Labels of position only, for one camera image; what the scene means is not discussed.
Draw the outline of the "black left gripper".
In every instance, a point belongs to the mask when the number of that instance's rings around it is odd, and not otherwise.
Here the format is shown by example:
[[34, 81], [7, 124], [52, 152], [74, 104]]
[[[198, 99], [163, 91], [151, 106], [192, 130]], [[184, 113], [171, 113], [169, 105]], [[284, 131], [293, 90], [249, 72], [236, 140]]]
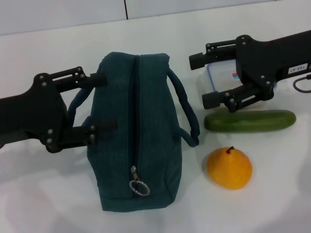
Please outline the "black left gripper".
[[60, 93], [101, 86], [107, 86], [106, 75], [93, 73], [87, 76], [82, 67], [36, 75], [28, 91], [0, 100], [0, 146], [37, 139], [48, 152], [58, 153], [96, 144], [100, 133], [110, 133], [118, 128], [117, 121], [94, 125], [86, 120], [82, 126], [65, 129], [67, 107]]

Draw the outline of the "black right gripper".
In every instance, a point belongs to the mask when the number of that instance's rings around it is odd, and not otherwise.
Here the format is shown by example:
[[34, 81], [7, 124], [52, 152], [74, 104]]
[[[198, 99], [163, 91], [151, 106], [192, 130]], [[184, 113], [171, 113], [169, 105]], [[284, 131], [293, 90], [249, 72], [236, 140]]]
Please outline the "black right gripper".
[[236, 40], [207, 43], [206, 53], [189, 56], [189, 62], [191, 70], [195, 70], [235, 58], [243, 85], [203, 94], [205, 109], [223, 103], [229, 112], [236, 112], [256, 102], [270, 100], [277, 82], [310, 72], [311, 33], [306, 31], [266, 42], [241, 35]]

